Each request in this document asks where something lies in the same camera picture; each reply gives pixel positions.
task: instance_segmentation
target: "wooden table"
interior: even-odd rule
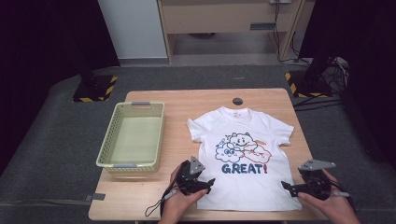
[[[233,98],[243,100],[234,105]],[[265,112],[294,126],[290,145],[282,147],[290,161],[294,184],[303,180],[297,167],[311,153],[300,123],[284,89],[238,89],[194,91],[131,91],[126,102],[161,101],[165,104],[165,125],[159,171],[143,177],[115,176],[103,170],[96,193],[104,200],[93,200],[89,212],[92,220],[159,220],[157,209],[146,217],[146,209],[160,200],[169,185],[170,174],[191,155],[198,157],[199,143],[191,141],[187,119],[196,119],[206,112],[226,106],[231,109],[250,108]],[[193,205],[182,220],[315,220],[326,219],[317,209],[303,203],[303,210],[289,212],[232,212],[197,210]]]

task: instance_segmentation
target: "basket handle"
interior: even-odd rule
[[[137,168],[137,164],[114,164],[114,168]]]
[[[150,109],[151,108],[151,103],[149,101],[132,102],[132,108],[136,108],[136,109]]]

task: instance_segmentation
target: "human hand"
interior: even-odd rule
[[[336,178],[329,172],[326,170],[323,170],[323,172],[331,181],[337,182]],[[332,193],[336,191],[339,191],[339,189],[336,187],[332,188]],[[328,199],[322,201],[307,193],[299,192],[298,196],[303,201],[319,209],[334,224],[360,223],[355,211],[345,197],[331,194]]]
[[[177,175],[177,171],[180,165],[171,174],[170,182],[172,183]],[[159,224],[175,224],[184,215],[186,210],[193,204],[200,200],[204,195],[207,194],[207,189],[202,189],[193,193],[192,195],[186,196],[180,190],[175,195],[165,201],[163,207],[163,216],[159,221]]]

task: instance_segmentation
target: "cabinet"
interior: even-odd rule
[[[295,31],[304,31],[309,22],[314,0],[292,0],[276,4],[270,0],[158,0],[168,57],[177,34],[197,33],[281,33],[279,54],[285,59]]]

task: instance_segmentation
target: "wall outlet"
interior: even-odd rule
[[[287,4],[291,3],[291,0],[270,0],[270,4],[276,4],[277,2],[279,2],[280,4]]]

